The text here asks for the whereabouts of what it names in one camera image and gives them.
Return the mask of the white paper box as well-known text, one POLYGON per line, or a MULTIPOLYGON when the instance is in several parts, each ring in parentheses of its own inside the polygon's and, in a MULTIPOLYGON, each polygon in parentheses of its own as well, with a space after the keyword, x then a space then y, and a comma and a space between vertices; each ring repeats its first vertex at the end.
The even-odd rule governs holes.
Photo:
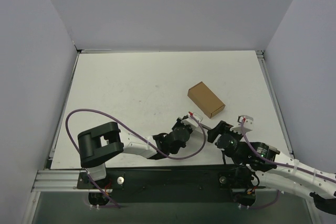
POLYGON ((207 125, 205 125, 205 124, 203 124, 203 123, 200 123, 198 127, 199 127, 200 129, 203 129, 204 131, 205 131, 205 130, 209 131, 209 130, 212 129, 210 126, 207 126, 207 125))

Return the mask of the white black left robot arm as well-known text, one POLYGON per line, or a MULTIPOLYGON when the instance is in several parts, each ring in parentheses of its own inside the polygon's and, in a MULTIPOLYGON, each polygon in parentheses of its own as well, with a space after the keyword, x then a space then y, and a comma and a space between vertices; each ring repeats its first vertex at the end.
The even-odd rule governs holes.
POLYGON ((169 133, 160 133, 139 140, 134 134, 122 133, 116 122, 108 122, 79 133, 80 164, 89 174, 89 182, 96 188, 106 185, 108 175, 105 163, 124 153, 150 160, 167 158, 185 148, 193 131, 198 128, 195 120, 178 118, 169 133))

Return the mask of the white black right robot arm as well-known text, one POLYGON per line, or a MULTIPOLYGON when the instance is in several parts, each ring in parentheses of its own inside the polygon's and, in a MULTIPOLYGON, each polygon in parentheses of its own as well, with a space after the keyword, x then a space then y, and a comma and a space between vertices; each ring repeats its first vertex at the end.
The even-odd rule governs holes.
POLYGON ((247 133, 253 129, 253 118, 241 115, 237 123, 233 126, 220 121, 208 130, 208 142, 235 164, 255 171, 262 186, 312 200, 317 209, 335 215, 334 173, 310 167, 268 144, 249 141, 247 133))

